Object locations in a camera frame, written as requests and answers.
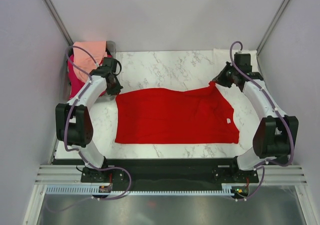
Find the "aluminium frame post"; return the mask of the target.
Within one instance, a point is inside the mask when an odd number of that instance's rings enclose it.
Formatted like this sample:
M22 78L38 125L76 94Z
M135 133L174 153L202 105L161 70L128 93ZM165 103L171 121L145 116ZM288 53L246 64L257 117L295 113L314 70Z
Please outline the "aluminium frame post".
M65 41L67 42L68 45L73 44L73 40L66 28L66 26L63 23L63 20L61 19L57 9L55 8L55 5L52 0L43 0L45 6L47 7L50 15L52 16L55 24L57 25L59 31L63 35Z
M282 2L280 3L276 13L274 14L270 24L268 25L260 43L257 46L257 56L260 55L260 53L263 51L265 45L267 44L272 32L274 31L274 29L276 28L277 24L279 23L279 21L281 20L282 16L284 15L286 9L288 8L289 4L290 4L291 0L282 0Z

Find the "folded white t shirt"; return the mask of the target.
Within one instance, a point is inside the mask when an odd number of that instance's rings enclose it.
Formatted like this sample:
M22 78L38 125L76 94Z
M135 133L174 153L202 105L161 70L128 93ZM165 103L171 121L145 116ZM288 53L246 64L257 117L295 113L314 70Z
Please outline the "folded white t shirt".
M250 62L253 72L258 72L258 61L256 50L242 50L244 54L250 54ZM230 62L230 50L229 49L217 49L214 48L212 52L213 59L213 74L217 75L226 65L226 62Z

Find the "left aluminium frame post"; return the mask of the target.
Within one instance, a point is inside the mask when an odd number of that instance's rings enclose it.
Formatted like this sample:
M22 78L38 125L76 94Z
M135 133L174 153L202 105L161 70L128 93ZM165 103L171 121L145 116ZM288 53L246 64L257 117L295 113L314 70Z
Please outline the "left aluminium frame post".
M66 28L66 26L63 23L63 20L61 19L57 9L55 8L55 5L52 0L43 0L45 6L47 7L50 15L52 16L55 24L57 25L59 31L63 35L65 41L67 42L68 45L73 44L73 40Z

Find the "right aluminium frame post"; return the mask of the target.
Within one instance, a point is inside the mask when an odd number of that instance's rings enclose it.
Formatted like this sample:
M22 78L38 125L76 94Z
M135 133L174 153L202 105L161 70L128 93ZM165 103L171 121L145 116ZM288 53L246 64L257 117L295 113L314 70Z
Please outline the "right aluminium frame post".
M274 29L276 28L277 24L279 23L279 21L281 20L282 16L284 15L286 9L288 8L289 4L290 4L291 0L282 0L282 2L280 3L276 13L274 14L270 24L268 25L260 43L257 46L257 56L260 55L260 53L263 51L265 45L267 44L272 32L274 31Z

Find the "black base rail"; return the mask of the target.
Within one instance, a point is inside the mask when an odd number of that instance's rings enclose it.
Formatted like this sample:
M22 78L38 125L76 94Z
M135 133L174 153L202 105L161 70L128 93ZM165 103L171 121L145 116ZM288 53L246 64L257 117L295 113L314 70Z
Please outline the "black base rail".
M257 172L240 170L234 158L109 159L103 170L84 167L83 183L110 182L135 189L213 189L222 184L257 184Z

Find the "grey plastic bin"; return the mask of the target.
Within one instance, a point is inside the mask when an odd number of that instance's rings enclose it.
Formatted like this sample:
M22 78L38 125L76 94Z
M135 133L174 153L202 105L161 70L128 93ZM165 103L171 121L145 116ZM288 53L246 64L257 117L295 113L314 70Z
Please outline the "grey plastic bin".
M71 83L70 83L70 80L69 80L69 77L68 77L68 64L67 62L70 62L71 64L73 64L73 62L71 61L70 59L70 56L71 55L74 55L74 52L73 52L73 48L78 48L80 50L83 50L84 52L86 52L93 60L94 58L86 51L84 50L83 48L81 47L78 47L78 46L74 46L74 47L68 47L66 49L66 84L67 84L67 88L68 88L68 97L70 97L70 92L71 92ZM108 55L111 55L112 58L115 58L116 57L116 44L113 42L113 41L106 41L106 52Z

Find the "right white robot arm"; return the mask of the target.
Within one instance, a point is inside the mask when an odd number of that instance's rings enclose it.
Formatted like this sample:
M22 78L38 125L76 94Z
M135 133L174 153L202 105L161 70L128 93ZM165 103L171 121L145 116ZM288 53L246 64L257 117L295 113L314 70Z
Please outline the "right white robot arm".
M240 52L231 54L230 61L213 82L226 88L236 85L249 99L260 120L252 147L237 156L237 164L229 169L230 178L240 182L247 176L248 170L267 164L289 166L293 160L299 121L276 104L262 75L253 71L251 55Z

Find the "magenta t shirt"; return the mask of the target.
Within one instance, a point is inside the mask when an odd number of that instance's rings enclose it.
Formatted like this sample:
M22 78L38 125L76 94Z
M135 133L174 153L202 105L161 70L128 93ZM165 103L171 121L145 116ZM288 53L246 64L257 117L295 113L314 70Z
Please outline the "magenta t shirt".
M74 55L70 56L72 62L74 62ZM68 68L68 78L71 84L71 90L69 98L72 99L76 96L76 94L81 90L81 88L85 85L88 80L88 75L84 72L80 71L79 69L75 68L69 61L67 62Z

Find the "peach t shirt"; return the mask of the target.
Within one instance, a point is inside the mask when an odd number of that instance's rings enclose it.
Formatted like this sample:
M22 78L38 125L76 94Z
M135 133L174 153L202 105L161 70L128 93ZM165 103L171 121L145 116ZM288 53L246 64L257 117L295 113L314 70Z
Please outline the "peach t shirt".
M88 74L100 65L104 57L107 57L107 42L106 41L77 41L73 46L80 47L86 50L93 59L83 50L73 48L73 63Z

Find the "red t shirt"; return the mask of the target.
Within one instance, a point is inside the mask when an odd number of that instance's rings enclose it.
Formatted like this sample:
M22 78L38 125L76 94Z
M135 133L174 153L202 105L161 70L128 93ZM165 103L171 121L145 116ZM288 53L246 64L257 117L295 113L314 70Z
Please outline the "red t shirt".
M234 109L211 81L188 91L146 88L116 97L118 144L237 144Z

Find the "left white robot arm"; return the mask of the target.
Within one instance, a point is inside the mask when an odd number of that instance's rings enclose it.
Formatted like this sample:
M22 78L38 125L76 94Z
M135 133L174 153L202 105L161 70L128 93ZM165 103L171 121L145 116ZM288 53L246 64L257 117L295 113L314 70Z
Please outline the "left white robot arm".
M64 143L66 152L78 153L86 167L93 169L92 176L99 182L109 178L110 170L104 166L106 158L93 141L90 110L101 94L119 95L123 89L118 80L121 71L122 65L117 59L105 57L102 65L88 74L86 83L77 94L55 108L57 139Z

